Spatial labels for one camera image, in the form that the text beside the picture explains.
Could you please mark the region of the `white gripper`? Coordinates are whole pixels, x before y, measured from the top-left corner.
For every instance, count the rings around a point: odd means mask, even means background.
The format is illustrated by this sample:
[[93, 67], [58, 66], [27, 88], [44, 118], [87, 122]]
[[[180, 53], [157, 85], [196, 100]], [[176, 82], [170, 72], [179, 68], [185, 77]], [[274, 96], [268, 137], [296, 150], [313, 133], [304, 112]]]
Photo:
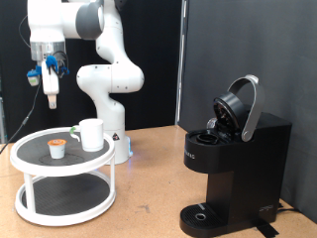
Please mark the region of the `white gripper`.
[[58, 77], [44, 61], [42, 62], [42, 80], [44, 94], [48, 95], [49, 108], [56, 109], [56, 95], [59, 93]]

